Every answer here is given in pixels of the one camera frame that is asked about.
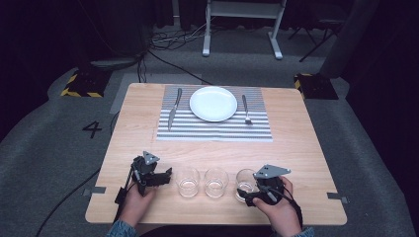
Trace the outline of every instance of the metal stand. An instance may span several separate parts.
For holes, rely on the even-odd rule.
[[[247,2],[218,2],[208,0],[207,4],[207,27],[204,38],[203,56],[210,56],[210,17],[248,17],[248,18],[266,18],[276,19],[274,30],[268,32],[269,41],[272,50],[277,59],[283,59],[280,47],[277,41],[277,33],[280,27],[281,19],[284,15],[287,0],[282,0],[281,4],[271,3],[247,3]]]

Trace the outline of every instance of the fork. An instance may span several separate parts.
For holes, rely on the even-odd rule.
[[[244,120],[244,122],[246,124],[251,125],[252,124],[252,120],[249,117],[249,111],[247,110],[247,102],[246,102],[246,96],[242,95],[241,99],[243,100],[243,105],[244,105],[244,110],[246,111],[246,119]]]

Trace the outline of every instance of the knife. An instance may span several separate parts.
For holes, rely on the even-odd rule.
[[[167,126],[170,128],[172,128],[172,122],[173,119],[175,118],[175,114],[176,114],[176,110],[178,109],[178,105],[179,105],[179,101],[181,100],[182,97],[182,88],[178,88],[178,97],[176,98],[176,103],[175,106],[173,107],[173,109],[170,111],[169,114],[169,123],[167,124]]]

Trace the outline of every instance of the metal bracket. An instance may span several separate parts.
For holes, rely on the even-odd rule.
[[[91,197],[92,194],[104,194],[106,187],[93,187],[92,190],[84,189],[81,194],[84,197]]]
[[[349,200],[348,200],[347,197],[341,197],[338,193],[327,193],[327,198],[329,198],[329,199],[339,199],[344,204],[349,203]]]
[[[281,175],[289,174],[290,172],[290,169],[266,164],[258,172],[253,174],[253,176],[255,177],[255,179],[270,179]]]
[[[151,153],[148,153],[146,151],[142,152],[142,156],[144,157],[146,165],[151,165],[151,164],[156,163],[157,161],[160,160],[160,158],[158,158],[157,156],[155,156]]]

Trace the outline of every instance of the glass cup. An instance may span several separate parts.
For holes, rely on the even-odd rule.
[[[198,193],[200,172],[193,167],[182,167],[174,172],[179,194],[185,198],[191,198]]]
[[[243,169],[239,171],[236,175],[236,186],[237,189],[245,191],[246,193],[258,192],[259,189],[256,186],[256,180],[253,177],[253,174],[256,172],[251,169]],[[236,198],[242,202],[245,202],[245,199],[241,197],[238,192],[236,192]]]
[[[228,185],[228,174],[221,168],[209,169],[205,175],[206,193],[211,198],[219,198],[224,195]]]

